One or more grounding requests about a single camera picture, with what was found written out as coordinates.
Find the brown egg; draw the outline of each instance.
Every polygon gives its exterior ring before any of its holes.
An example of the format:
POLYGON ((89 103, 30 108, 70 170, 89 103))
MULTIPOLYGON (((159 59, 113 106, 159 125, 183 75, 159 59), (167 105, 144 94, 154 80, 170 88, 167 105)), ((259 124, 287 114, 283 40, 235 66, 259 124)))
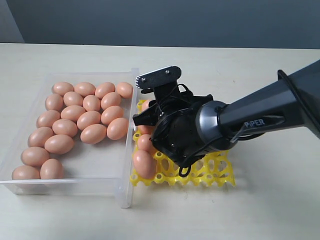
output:
POLYGON ((143 112, 144 110, 148 109, 149 108, 149 103, 150 103, 151 100, 145 100, 143 103, 142 103, 142 106, 141 106, 141 111, 143 112))
POLYGON ((152 145, 150 137, 150 134, 143 134, 139 137, 137 141, 139 150, 144 150, 146 152, 150 152, 151 150, 153 150, 154 146, 152 145))
POLYGON ((50 127, 39 127, 33 133, 30 134, 28 138, 28 146, 44 148, 45 142, 48 140, 48 138, 52 137, 53 135, 54 132, 50 127))
POLYGON ((12 180, 40 179, 40 172, 33 166, 18 166, 12 172, 12 180))
POLYGON ((101 107, 103 110, 110 106, 117 106, 121 103, 121 96, 117 92, 109 92, 101 100, 101 107))
POLYGON ((82 106, 83 100, 83 97, 75 91, 69 91, 63 96, 63 102, 66 106, 82 106))
POLYGON ((72 86, 72 84, 65 81, 57 82, 52 87, 52 92, 54 94, 59 94, 60 96, 64 96, 67 92, 72 92, 73 90, 74 90, 74 86, 72 86))
POLYGON ((90 125, 99 124, 100 118, 101 114, 99 112, 87 111, 79 117, 76 125, 80 130, 83 130, 90 125))
POLYGON ((52 124, 54 124, 54 122, 57 121, 58 119, 60 119, 60 112, 56 110, 45 111, 36 120, 36 127, 52 128, 52 124))
POLYGON ((94 95, 99 99, 102 99, 105 95, 114 92, 115 90, 116 87, 112 82, 104 82, 96 87, 94 95))
POLYGON ((144 150, 134 153, 133 165, 139 176, 144 179, 153 179, 157 173, 157 161, 144 150))
POLYGON ((106 137, 107 128, 102 124, 87 126, 81 133, 80 139, 85 144, 97 144, 106 137))
POLYGON ((146 125, 140 125, 138 126, 138 130, 140 133, 143 134, 152 134, 153 130, 155 129, 154 126, 146 126, 146 125))
POLYGON ((45 109, 61 111, 64 106, 64 100, 62 96, 57 93, 49 95, 45 100, 45 109))
POLYGON ((41 166, 40 177, 41 179, 62 179, 64 166, 57 159, 50 158, 41 166))
POLYGON ((115 91, 124 99, 131 99, 134 87, 128 82, 120 82, 116 86, 115 91))
POLYGON ((88 95, 83 99, 83 104, 85 110, 87 111, 100 111, 100 100, 95 95, 88 95))
POLYGON ((122 118, 125 114, 125 111, 120 106, 110 106, 101 114, 101 122, 104 125, 110 124, 113 120, 117 118, 122 118))
POLYGON ((119 117, 110 122, 106 129, 106 135, 111 140, 119 140, 123 138, 128 131, 129 121, 124 117, 119 117))
POLYGON ((69 119, 59 119, 52 125, 55 134, 68 135, 73 138, 78 133, 77 125, 69 119))
POLYGON ((40 167, 49 159, 49 153, 42 147, 31 146, 21 153, 21 161, 25 165, 40 167))
POLYGON ((73 139, 68 135, 54 135, 44 144, 44 148, 51 154, 66 154, 75 145, 73 139))
POLYGON ((73 105, 73 106, 67 106, 65 109, 61 112, 61 118, 62 119, 69 119, 73 122, 78 121, 79 117, 84 114, 86 110, 82 106, 73 105))
POLYGON ((96 87, 90 82, 80 82, 74 86, 74 91, 82 97, 95 95, 96 87))

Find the robotic arm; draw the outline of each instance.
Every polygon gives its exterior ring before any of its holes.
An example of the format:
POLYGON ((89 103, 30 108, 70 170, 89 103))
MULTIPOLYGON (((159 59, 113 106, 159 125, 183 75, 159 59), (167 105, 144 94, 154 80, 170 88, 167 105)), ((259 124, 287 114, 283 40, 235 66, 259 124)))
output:
POLYGON ((267 132, 307 127, 320 138, 320 60, 291 75, 279 70, 278 81, 231 104, 193 95, 177 83, 180 76, 177 66, 138 76, 136 86, 155 100, 133 121, 155 126, 153 146, 179 166, 181 177, 205 154, 267 132))

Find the transparent plastic box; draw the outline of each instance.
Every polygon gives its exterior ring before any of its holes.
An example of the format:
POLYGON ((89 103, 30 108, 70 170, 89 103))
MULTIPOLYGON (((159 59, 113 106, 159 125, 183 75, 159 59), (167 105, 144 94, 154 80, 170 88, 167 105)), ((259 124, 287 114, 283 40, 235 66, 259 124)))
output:
POLYGON ((138 92, 134 87, 132 99, 121 99, 124 117, 129 119, 126 137, 112 141, 105 138, 95 145, 80 141, 80 133, 74 138, 74 148, 64 155, 51 154, 64 167, 63 179, 12 180, 13 170, 23 165, 20 156, 28 147, 28 137, 36 130, 38 116, 45 112, 45 100, 52 93, 52 86, 57 82, 69 82, 73 85, 90 82, 95 86, 104 82, 115 85, 128 82, 135 85, 139 69, 130 72, 109 73, 53 73, 47 76, 42 88, 34 100, 27 118, 0 165, 0 184, 18 195, 107 195, 114 196, 121 208, 128 208, 132 203, 133 186, 130 183, 132 171, 132 153, 134 123, 133 115, 137 112, 138 92))

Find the yellow egg tray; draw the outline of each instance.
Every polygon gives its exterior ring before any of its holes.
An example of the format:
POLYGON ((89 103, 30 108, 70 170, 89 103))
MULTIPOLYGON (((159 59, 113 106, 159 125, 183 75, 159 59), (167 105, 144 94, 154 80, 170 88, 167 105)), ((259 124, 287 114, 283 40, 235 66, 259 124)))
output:
MULTIPOLYGON (((138 112, 141 112, 141 106, 145 100, 140 100, 137 104, 138 112)), ((141 133, 137 130, 133 135, 135 141, 135 151, 138 150, 137 142, 141 133)), ((162 184, 167 182, 170 186, 179 182, 181 185, 186 185, 192 182, 195 186, 204 183, 206 186, 211 186, 216 183, 218 187, 222 187, 225 183, 236 185, 233 168, 228 161, 228 151, 213 152, 205 155, 191 166, 190 174, 186 177, 179 176, 179 167, 162 152, 157 151, 153 158, 157 161, 157 174, 153 179, 145 179, 139 176, 135 169, 130 176, 130 182, 135 187, 139 182, 143 182, 149 186, 152 182, 162 184)))

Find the tabletop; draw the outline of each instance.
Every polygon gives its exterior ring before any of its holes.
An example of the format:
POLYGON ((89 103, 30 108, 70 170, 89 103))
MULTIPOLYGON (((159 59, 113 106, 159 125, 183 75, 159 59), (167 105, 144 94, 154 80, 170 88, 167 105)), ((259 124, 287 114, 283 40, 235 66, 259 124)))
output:
MULTIPOLYGON (((196 95, 234 102, 320 58, 320 50, 0 43, 0 158, 49 73, 147 73, 169 65, 196 95)), ((0 187, 6 240, 311 239, 320 234, 320 141, 306 128, 265 134, 229 153, 236 186, 153 184, 131 208, 111 197, 16 196, 0 187)))

